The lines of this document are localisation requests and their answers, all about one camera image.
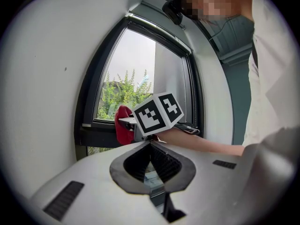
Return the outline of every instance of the green tree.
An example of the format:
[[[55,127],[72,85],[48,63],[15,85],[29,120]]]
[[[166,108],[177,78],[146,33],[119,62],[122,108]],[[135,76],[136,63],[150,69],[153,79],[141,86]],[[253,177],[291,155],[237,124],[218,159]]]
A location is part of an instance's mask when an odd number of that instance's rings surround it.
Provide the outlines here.
[[[148,84],[147,70],[145,70],[144,78],[141,83],[137,84],[136,89],[134,84],[134,69],[130,79],[128,77],[128,70],[126,70],[124,79],[119,74],[118,79],[118,82],[115,81],[115,78],[113,81],[110,81],[110,75],[107,73],[106,83],[101,92],[103,102],[102,104],[99,103],[97,111],[98,119],[113,120],[120,105],[133,108],[151,96],[149,93],[151,82]]]
[[[88,155],[93,155],[99,152],[105,152],[111,150],[113,148],[96,148],[96,147],[88,147]]]

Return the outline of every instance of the window frame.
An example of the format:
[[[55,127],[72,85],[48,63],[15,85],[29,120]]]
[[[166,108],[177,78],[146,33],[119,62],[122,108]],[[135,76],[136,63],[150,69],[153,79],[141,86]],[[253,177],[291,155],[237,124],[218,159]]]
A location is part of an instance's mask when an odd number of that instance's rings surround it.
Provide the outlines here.
[[[188,122],[201,130],[203,123],[198,121],[198,107],[203,103],[202,87],[192,50],[174,35],[145,18],[128,14],[108,33],[93,56],[80,90],[76,113],[74,137],[77,145],[89,147],[119,147],[116,139],[114,121],[96,119],[102,85],[109,67],[110,59],[126,29],[140,33],[165,46],[181,57],[184,68],[186,92],[190,92],[191,101],[187,99],[187,111],[191,119]]]

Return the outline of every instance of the red object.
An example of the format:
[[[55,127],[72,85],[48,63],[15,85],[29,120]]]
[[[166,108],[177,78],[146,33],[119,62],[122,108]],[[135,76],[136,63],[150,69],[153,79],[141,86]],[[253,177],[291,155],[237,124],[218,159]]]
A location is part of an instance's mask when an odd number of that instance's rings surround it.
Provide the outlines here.
[[[131,110],[128,107],[121,105],[114,116],[114,124],[117,130],[117,140],[122,145],[130,144],[135,136],[134,132],[127,130],[119,123],[119,118],[128,118],[130,114],[132,114]]]

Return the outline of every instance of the black and white marker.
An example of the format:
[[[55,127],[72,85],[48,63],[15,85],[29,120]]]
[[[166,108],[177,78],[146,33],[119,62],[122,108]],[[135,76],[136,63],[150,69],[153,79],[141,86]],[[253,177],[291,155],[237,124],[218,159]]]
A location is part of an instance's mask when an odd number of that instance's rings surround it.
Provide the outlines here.
[[[148,136],[171,129],[184,114],[173,94],[164,92],[137,105],[133,115],[142,135]]]

